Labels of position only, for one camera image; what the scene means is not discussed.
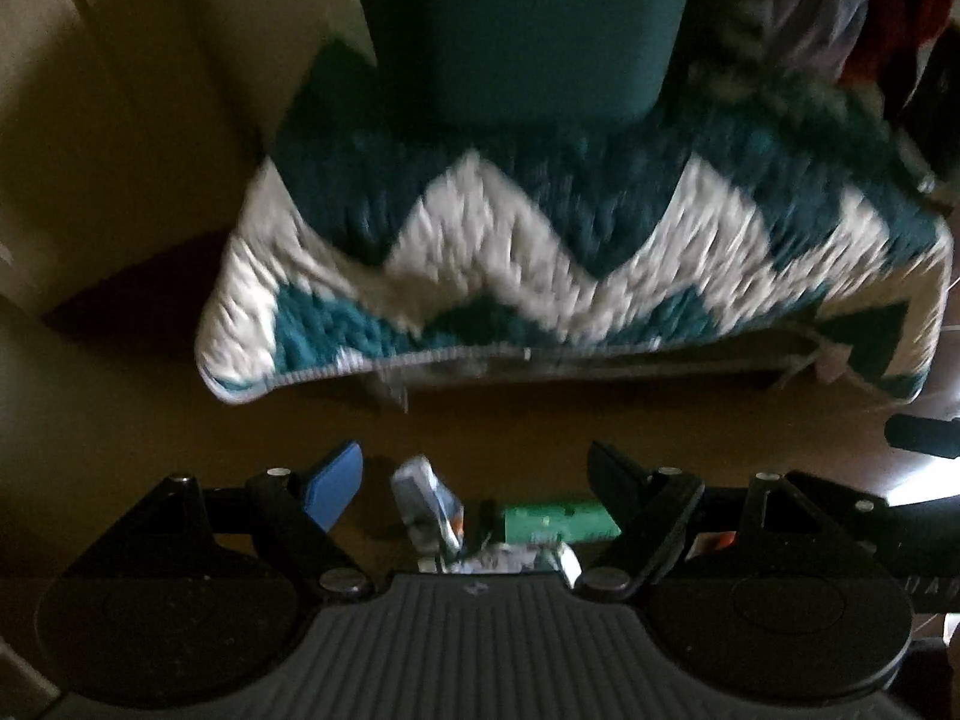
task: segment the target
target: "screw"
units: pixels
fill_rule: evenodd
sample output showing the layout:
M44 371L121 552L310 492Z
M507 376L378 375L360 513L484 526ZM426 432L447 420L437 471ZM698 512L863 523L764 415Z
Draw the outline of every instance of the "screw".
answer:
M359 598L370 588L370 581L356 568L331 568L320 575L320 587L335 595Z
M597 568L588 568L580 575L580 583L584 587L602 593L623 592L630 586L630 574L622 568L613 568L611 565L601 565Z

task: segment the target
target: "teal chair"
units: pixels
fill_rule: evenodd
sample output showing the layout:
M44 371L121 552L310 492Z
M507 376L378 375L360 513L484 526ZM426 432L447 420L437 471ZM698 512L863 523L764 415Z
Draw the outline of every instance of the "teal chair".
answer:
M686 0L361 0L395 124L615 124L664 82Z

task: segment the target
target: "teal and white blanket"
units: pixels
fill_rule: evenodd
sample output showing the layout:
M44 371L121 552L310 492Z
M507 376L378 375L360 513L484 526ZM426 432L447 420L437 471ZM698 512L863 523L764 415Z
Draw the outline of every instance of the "teal and white blanket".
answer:
M839 93L717 77L613 132L424 143L321 127L317 94L312 79L253 182L200 324L200 372L224 400L772 326L897 399L923 386L952 239Z

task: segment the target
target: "green battery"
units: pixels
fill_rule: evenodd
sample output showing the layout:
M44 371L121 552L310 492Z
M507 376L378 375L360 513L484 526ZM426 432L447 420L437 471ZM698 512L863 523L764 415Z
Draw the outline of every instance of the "green battery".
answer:
M544 544L609 541L620 528L598 501L510 506L503 509L503 541Z

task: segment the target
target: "floor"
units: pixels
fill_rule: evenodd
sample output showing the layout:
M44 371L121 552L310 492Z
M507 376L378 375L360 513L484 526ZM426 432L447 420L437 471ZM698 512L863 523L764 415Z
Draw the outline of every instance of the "floor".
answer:
M464 500L583 495L593 439L714 485L804 469L904 500L960 493L960 466L885 445L893 406L808 375L780 391L766 376L466 386L414 394L404 415L350 381L226 406L182 349L75 346L1 302L0 349L0 635L28 659L37 592L165 474L236 485L269 466L307 466L347 437L361 442L367 473L334 536L376 574L413 560L387 478L419 453ZM905 410L960 413L960 330L944 332L925 391Z

